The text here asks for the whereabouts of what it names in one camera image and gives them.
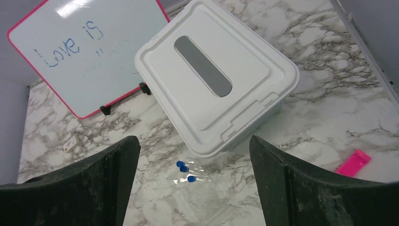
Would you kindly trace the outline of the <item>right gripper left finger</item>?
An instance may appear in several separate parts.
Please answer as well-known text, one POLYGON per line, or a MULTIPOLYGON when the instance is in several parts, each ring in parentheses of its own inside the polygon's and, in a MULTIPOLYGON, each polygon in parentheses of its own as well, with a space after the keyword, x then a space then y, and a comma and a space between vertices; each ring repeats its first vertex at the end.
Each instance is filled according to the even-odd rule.
POLYGON ((21 184, 0 187, 3 226, 121 226, 140 155, 137 137, 21 184))

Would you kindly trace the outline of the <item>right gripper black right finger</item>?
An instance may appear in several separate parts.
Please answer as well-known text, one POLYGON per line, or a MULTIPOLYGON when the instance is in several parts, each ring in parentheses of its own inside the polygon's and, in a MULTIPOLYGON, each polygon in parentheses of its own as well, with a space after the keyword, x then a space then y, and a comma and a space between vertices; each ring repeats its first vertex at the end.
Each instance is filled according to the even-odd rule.
POLYGON ((252 136, 249 153, 268 226, 396 226, 399 185, 343 176, 252 136))

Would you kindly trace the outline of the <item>blue capped tube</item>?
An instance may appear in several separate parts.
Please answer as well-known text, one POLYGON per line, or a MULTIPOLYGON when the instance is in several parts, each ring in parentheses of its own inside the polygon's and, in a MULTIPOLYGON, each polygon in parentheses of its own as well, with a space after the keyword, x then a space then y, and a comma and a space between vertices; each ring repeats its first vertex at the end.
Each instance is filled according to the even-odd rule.
POLYGON ((194 175, 200 175, 200 174, 204 173, 204 170, 202 168, 196 168, 194 166, 180 166, 177 168, 182 173, 188 173, 188 174, 194 174, 194 175))
POLYGON ((194 176, 194 175, 189 175, 185 178, 178 178, 173 180, 173 182, 176 185, 186 185, 186 184, 195 184, 195 183, 206 183, 206 182, 211 182, 212 179, 207 178, 207 177, 199 177, 199 176, 194 176))
POLYGON ((176 166, 178 168, 185 166, 189 169, 193 169, 193 168, 195 168, 195 163, 192 161, 177 161, 176 166))

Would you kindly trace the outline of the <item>white bin lid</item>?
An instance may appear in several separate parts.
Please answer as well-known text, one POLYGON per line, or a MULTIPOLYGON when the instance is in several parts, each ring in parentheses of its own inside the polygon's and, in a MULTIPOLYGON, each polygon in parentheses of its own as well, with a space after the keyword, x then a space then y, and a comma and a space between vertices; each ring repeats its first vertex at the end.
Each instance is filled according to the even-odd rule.
POLYGON ((211 157, 263 123, 297 86, 297 66, 214 0, 193 0, 135 56, 190 151, 211 157))

